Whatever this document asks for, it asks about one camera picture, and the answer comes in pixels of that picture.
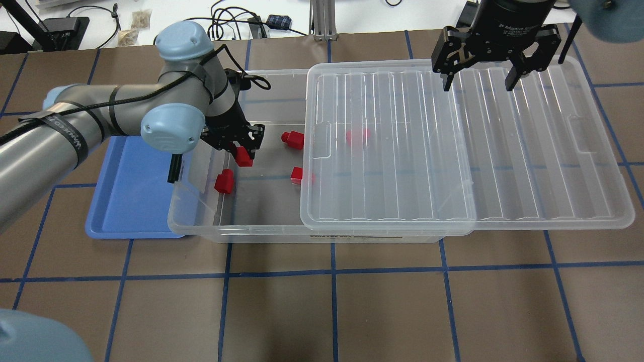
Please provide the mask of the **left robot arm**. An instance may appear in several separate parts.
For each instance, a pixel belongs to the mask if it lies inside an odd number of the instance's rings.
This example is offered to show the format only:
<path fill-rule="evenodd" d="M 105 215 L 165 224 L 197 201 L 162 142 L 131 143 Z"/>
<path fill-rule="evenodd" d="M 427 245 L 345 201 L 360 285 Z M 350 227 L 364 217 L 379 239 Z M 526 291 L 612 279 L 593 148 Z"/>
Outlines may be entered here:
<path fill-rule="evenodd" d="M 241 65 L 223 68 L 202 26 L 176 22 L 155 46 L 164 67 L 154 84 L 71 84 L 51 89 L 39 112 L 2 135 L 1 223 L 6 231 L 110 137 L 142 137 L 179 162 L 200 143 L 236 159 L 253 160 L 265 126 L 251 124 L 239 94 L 266 78 Z"/>

